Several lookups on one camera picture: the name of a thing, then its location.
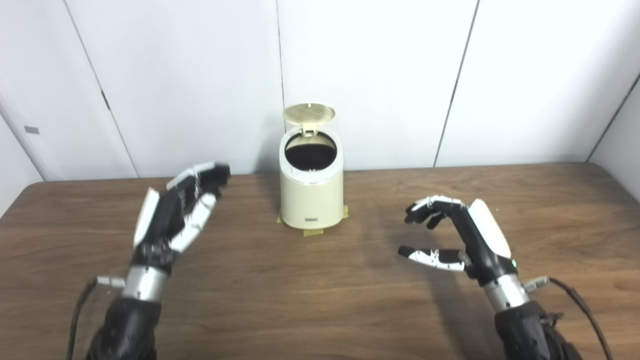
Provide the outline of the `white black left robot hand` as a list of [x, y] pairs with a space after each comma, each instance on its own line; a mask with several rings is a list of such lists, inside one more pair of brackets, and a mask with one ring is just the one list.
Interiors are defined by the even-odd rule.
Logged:
[[130, 266], [171, 274], [178, 255], [205, 228], [230, 177], [229, 164], [204, 162], [172, 178], [164, 191], [149, 187], [135, 224]]

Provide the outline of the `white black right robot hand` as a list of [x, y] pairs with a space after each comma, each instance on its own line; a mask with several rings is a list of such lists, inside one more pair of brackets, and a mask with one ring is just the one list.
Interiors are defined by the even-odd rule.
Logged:
[[419, 199], [406, 209], [406, 224], [422, 224], [434, 230], [441, 221], [450, 219], [464, 249], [416, 249], [402, 245], [398, 255], [435, 269], [465, 272], [481, 287], [503, 276], [516, 276], [512, 252], [505, 235], [482, 199], [471, 205], [442, 194]]

